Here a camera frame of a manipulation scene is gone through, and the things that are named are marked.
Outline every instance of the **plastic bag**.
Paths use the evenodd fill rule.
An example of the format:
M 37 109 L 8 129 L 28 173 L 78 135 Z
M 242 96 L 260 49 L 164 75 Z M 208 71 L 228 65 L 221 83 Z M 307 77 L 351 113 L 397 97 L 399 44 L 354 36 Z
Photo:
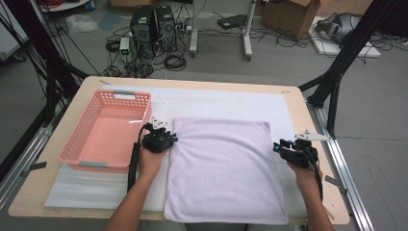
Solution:
M 74 14 L 65 19 L 70 34 L 92 32 L 98 29 L 98 24 L 87 14 Z

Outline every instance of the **cardboard box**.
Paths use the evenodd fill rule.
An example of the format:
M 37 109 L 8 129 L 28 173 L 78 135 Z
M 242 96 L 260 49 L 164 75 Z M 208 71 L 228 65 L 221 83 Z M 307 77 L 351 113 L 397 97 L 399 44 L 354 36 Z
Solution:
M 115 8 L 135 8 L 137 5 L 156 6 L 156 0 L 111 0 L 111 6 Z
M 256 0 L 254 15 L 262 16 L 265 4 L 262 4 L 262 0 Z
M 318 16 L 328 17 L 335 12 L 363 15 L 369 8 L 371 2 L 372 0 L 334 0 L 333 2 L 320 7 Z
M 293 39 L 306 36 L 320 5 L 332 0 L 284 0 L 268 2 L 262 14 L 261 24 Z

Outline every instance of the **aluminum rail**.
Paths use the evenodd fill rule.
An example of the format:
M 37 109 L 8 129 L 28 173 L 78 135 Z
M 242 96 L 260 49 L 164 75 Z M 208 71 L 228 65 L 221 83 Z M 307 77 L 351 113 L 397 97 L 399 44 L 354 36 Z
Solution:
M 56 115 L 61 116 L 63 114 L 60 106 L 57 106 Z M 40 127 L 30 140 L 20 157 L 14 163 L 6 177 L 0 184 L 0 210 L 3 209 L 10 197 L 13 195 L 14 190 L 19 183 L 30 173 L 32 164 L 37 160 L 42 149 L 48 143 L 52 133 L 57 127 L 59 116 L 56 116 L 51 120 L 48 126 Z
M 324 136 L 330 137 L 330 133 L 326 128 L 327 115 L 322 108 L 315 108 L 312 105 L 308 105 L 309 111 L 314 112 L 318 121 L 318 129 Z M 339 181 L 342 184 L 341 187 L 346 189 L 347 202 L 352 210 L 357 225 L 362 231 L 373 231 L 374 228 L 371 224 L 371 220 L 367 210 L 363 204 L 360 194 L 357 191 L 357 187 L 354 184 L 354 180 L 348 170 L 347 163 L 345 162 L 344 155 L 340 149 L 339 143 L 336 139 L 330 139 L 324 142 L 327 145 L 329 151 L 329 157 L 333 166 L 336 168 L 339 176 Z

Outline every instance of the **forearm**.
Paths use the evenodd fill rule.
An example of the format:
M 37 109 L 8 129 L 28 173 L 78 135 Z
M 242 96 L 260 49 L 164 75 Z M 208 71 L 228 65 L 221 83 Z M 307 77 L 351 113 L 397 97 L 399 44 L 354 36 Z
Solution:
M 139 217 L 153 179 L 139 178 L 112 214 L 105 230 L 137 230 Z
M 310 231 L 334 230 L 318 193 L 303 193 Z

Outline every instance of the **white towel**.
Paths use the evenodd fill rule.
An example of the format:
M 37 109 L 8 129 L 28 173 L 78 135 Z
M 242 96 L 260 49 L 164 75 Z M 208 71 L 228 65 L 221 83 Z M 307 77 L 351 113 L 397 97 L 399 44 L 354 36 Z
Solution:
M 288 223 L 268 122 L 176 117 L 173 131 L 166 218 Z

